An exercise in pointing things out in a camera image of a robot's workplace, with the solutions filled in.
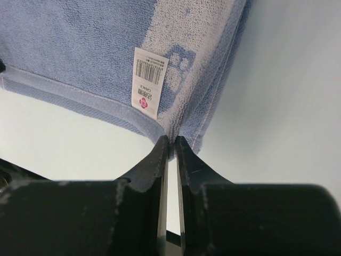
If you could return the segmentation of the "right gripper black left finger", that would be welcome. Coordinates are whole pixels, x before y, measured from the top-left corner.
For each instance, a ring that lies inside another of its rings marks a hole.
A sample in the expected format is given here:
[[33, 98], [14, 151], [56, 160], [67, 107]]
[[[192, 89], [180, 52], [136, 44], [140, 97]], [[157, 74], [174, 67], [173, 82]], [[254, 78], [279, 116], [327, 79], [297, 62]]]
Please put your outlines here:
[[1, 189], [1, 255], [165, 255], [168, 138], [110, 181]]

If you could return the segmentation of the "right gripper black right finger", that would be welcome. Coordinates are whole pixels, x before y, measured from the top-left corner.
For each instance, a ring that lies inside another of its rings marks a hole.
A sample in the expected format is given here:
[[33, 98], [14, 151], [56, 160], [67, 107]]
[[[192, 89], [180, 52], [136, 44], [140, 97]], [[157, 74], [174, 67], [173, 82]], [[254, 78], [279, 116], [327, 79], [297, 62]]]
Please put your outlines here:
[[175, 143], [183, 255], [340, 255], [340, 210], [323, 187], [233, 183]]

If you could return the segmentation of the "light blue towel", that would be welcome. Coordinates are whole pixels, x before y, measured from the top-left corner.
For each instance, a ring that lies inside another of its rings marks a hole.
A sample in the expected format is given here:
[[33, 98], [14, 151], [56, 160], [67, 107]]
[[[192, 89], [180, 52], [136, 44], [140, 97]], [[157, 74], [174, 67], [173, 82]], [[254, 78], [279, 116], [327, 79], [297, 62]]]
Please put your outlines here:
[[1, 1], [1, 88], [198, 152], [252, 1]]

